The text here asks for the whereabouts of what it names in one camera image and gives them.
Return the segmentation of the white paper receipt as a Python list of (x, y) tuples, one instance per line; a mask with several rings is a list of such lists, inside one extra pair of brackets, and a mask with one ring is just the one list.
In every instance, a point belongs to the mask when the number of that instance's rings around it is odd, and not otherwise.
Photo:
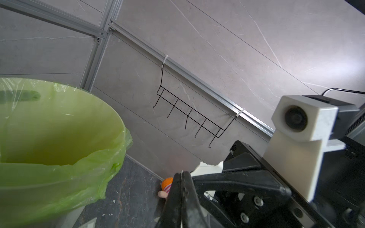
[(200, 162), (200, 164), (195, 168), (195, 170), (191, 172), (191, 176), (195, 177), (207, 174), (222, 173), (222, 171), (223, 171), (223, 161), (221, 161), (217, 165), (209, 165), (204, 162)]

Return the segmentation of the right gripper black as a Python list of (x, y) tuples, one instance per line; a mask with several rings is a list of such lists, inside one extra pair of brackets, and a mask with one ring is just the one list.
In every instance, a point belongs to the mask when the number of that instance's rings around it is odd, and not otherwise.
[(193, 177), (200, 205), (225, 228), (362, 228), (365, 148), (346, 140), (323, 156), (312, 200), (306, 200), (251, 146), (236, 141), (222, 173)]

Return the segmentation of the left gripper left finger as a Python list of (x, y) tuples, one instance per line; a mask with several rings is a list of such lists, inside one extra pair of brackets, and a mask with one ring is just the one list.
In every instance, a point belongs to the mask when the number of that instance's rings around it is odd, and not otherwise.
[(161, 216), (156, 222), (156, 228), (181, 228), (181, 173), (176, 173), (173, 177), (173, 183), (165, 199), (164, 208)]

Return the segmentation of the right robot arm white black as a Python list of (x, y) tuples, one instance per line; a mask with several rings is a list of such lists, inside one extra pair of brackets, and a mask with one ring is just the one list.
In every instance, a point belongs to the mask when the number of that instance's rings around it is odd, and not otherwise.
[(236, 141), (219, 174), (194, 177), (200, 204), (225, 228), (362, 228), (365, 148), (358, 114), (325, 96), (283, 96), (263, 156)]

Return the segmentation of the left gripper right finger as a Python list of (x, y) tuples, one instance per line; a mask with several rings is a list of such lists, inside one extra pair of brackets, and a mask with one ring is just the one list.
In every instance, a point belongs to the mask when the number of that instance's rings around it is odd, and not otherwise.
[(183, 228), (208, 228), (194, 182), (189, 172), (181, 173), (182, 209), (181, 224)]

